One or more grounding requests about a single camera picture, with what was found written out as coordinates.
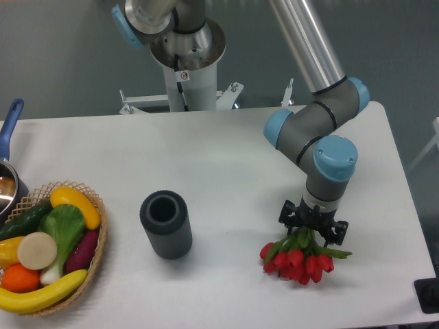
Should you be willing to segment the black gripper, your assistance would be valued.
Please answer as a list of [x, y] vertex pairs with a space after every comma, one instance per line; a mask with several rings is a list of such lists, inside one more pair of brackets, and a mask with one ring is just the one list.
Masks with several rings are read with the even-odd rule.
[[324, 238], [324, 247], [329, 245], [341, 246], [346, 236], [349, 222], [335, 221], [337, 210], [322, 212], [318, 205], [313, 208], [306, 204], [297, 207], [293, 202], [286, 200], [281, 209], [278, 222], [287, 228], [287, 235], [291, 235], [294, 228], [305, 226], [318, 231]]

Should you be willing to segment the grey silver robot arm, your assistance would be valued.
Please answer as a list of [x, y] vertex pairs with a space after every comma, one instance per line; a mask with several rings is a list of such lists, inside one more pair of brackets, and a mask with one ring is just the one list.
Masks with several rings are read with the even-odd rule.
[[[217, 110], [216, 65], [226, 48], [222, 28], [206, 16], [204, 1], [124, 1], [112, 10], [134, 48], [148, 46], [162, 66], [172, 112]], [[272, 1], [314, 100], [299, 112], [276, 111], [263, 130], [268, 142], [307, 175], [299, 205], [286, 202], [280, 222], [320, 233], [341, 245], [348, 223], [335, 213], [355, 171], [357, 148], [335, 134], [369, 103], [363, 82], [347, 77], [308, 1]]]

